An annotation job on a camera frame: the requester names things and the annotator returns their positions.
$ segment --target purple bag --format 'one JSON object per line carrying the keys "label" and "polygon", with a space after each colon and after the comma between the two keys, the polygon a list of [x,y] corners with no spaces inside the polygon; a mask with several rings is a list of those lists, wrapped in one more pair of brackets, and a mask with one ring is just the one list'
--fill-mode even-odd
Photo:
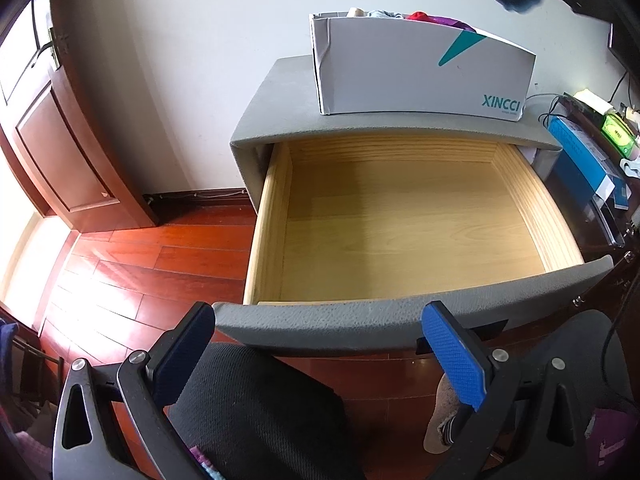
{"label": "purple bag", "polygon": [[617,410],[596,408],[584,432],[587,445],[587,470],[591,478],[606,473],[620,457],[636,430],[638,418]]}

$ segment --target black mesh seat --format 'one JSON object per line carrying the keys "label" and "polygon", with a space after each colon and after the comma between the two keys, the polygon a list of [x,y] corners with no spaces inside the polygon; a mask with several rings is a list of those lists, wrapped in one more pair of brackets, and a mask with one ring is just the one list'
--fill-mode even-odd
{"label": "black mesh seat", "polygon": [[169,420],[226,480],[364,480],[342,399],[261,351],[209,344]]}

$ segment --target purple cloth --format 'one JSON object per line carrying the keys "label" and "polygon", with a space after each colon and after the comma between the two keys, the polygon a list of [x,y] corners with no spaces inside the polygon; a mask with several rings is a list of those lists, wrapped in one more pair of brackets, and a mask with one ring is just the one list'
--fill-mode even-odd
{"label": "purple cloth", "polygon": [[444,18],[443,16],[429,16],[433,23],[437,23],[439,25],[447,25],[447,27],[455,27],[461,28],[462,30],[468,30],[469,32],[475,32],[476,30],[467,25],[464,22],[460,22],[459,20],[454,20],[453,18]]}
{"label": "purple cloth", "polygon": [[53,450],[50,447],[43,446],[26,431],[16,433],[15,437],[18,439],[20,445],[20,454],[23,456],[27,465],[30,468],[31,466],[36,466],[36,468],[51,473],[53,467]]}
{"label": "purple cloth", "polygon": [[592,478],[606,473],[625,448],[633,435],[638,418],[617,410],[596,408],[587,431],[587,467]]}
{"label": "purple cloth", "polygon": [[220,474],[220,471],[213,467],[211,461],[206,456],[204,456],[203,452],[200,451],[198,446],[189,448],[189,451],[191,451],[193,457],[200,463],[204,471],[206,471],[213,480],[225,480],[225,478]]}

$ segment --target teal logo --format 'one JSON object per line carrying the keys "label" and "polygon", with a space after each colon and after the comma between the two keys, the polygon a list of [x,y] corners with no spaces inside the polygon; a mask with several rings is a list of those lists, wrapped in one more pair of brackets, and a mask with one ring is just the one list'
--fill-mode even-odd
{"label": "teal logo", "polygon": [[486,36],[483,36],[482,34],[462,30],[449,49],[444,53],[444,56],[442,56],[442,59],[438,62],[438,66],[446,65],[453,58],[459,56],[479,41],[484,40],[484,38],[486,38]]}
{"label": "teal logo", "polygon": [[516,99],[507,99],[506,97],[484,94],[484,102],[482,103],[482,106],[500,108],[504,113],[515,115],[518,110],[520,110],[521,103],[521,101],[516,101]]}

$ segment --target window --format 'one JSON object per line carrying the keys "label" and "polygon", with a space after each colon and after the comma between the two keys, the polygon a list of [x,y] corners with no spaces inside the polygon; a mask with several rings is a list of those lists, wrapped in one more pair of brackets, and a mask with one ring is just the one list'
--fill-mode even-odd
{"label": "window", "polygon": [[25,7],[0,45],[0,86],[7,101],[20,76],[38,51],[33,27],[33,2]]}

